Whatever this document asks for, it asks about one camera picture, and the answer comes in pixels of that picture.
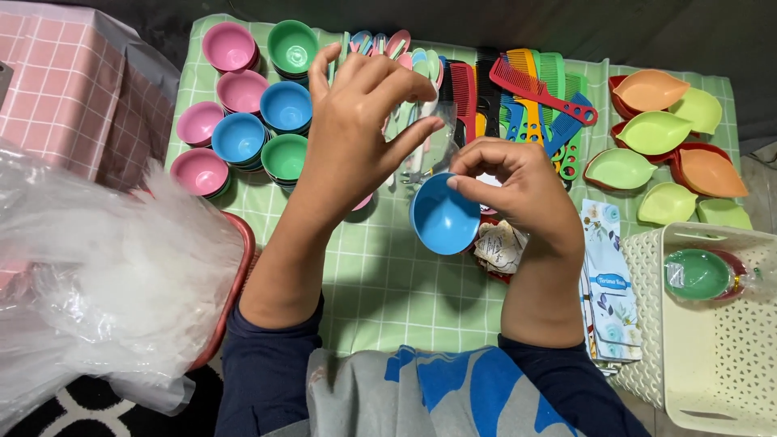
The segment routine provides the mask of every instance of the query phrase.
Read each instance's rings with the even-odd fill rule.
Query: person's left hand
[[[390,142],[381,133],[386,117],[402,102],[434,100],[428,78],[386,56],[349,54],[329,87],[327,65],[340,55],[330,44],[308,72],[313,122],[308,153],[294,198],[304,198],[319,219],[337,224],[374,192],[426,137],[443,128],[439,117],[411,124]]]

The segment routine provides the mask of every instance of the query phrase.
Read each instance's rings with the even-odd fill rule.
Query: person
[[[387,57],[360,54],[329,87],[326,67],[339,53],[329,45],[311,64],[305,167],[228,320],[216,435],[648,436],[587,356],[577,289],[583,230],[536,144],[481,137],[451,162],[458,176],[449,187],[531,235],[504,298],[498,347],[402,346],[348,358],[321,349],[332,231],[444,126],[425,117],[385,142],[395,105],[433,100],[434,87]],[[474,178],[482,173],[502,187]]]

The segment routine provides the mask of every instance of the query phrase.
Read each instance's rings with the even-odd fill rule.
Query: hand
[[[321,219],[339,223],[348,212],[393,173],[407,156],[444,126],[425,117],[386,143],[381,128],[402,102],[430,101],[437,92],[428,78],[386,56],[349,54],[330,88],[327,65],[340,55],[340,44],[324,47],[311,63],[308,77],[313,122],[294,196],[317,206]]]
[[[479,137],[451,160],[448,186],[497,210],[515,229],[540,236],[556,250],[579,250],[583,228],[542,146]],[[502,187],[475,177],[488,173]]]

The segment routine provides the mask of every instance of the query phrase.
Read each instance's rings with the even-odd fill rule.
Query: pink grid pattern
[[[15,70],[0,136],[121,191],[164,159],[173,103],[93,26],[0,12],[0,60]]]

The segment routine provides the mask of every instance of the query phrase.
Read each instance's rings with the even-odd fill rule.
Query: fingernail
[[[455,176],[449,177],[448,180],[445,181],[445,183],[448,185],[448,188],[455,190],[458,186],[458,178]]]
[[[444,127],[445,127],[445,122],[444,122],[444,121],[442,121],[442,119],[441,119],[441,118],[437,117],[437,121],[435,121],[435,122],[434,122],[434,125],[432,126],[432,128],[434,129],[434,131],[435,131],[435,132],[436,132],[436,131],[439,131],[440,129],[442,129],[442,128],[444,128]]]

